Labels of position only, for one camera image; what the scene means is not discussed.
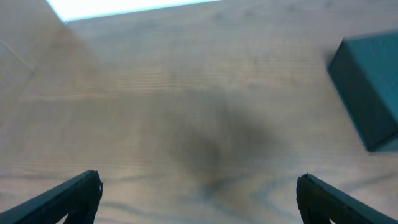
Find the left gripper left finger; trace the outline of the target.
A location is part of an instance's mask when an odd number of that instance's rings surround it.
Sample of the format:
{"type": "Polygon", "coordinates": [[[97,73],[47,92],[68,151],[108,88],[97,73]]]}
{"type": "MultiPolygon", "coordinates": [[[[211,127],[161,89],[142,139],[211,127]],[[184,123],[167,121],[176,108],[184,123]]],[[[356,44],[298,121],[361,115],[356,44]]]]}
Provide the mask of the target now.
{"type": "Polygon", "coordinates": [[[1,223],[93,224],[103,194],[99,173],[88,170],[1,213],[1,223]]]}

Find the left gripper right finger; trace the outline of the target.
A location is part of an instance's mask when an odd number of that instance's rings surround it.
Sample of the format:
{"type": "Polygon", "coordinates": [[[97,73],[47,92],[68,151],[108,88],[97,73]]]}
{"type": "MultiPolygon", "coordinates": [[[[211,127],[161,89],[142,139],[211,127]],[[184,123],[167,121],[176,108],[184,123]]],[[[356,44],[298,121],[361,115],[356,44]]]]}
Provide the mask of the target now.
{"type": "Polygon", "coordinates": [[[304,224],[397,224],[314,175],[297,179],[297,205],[304,224]]]}

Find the dark green box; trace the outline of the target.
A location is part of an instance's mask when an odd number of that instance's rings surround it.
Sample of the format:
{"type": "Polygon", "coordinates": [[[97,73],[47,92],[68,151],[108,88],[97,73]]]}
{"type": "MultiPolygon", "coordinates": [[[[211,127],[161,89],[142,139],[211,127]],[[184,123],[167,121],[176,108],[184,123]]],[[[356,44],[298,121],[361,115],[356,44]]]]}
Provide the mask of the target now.
{"type": "Polygon", "coordinates": [[[369,152],[397,150],[397,31],[344,38],[327,72],[369,152]]]}

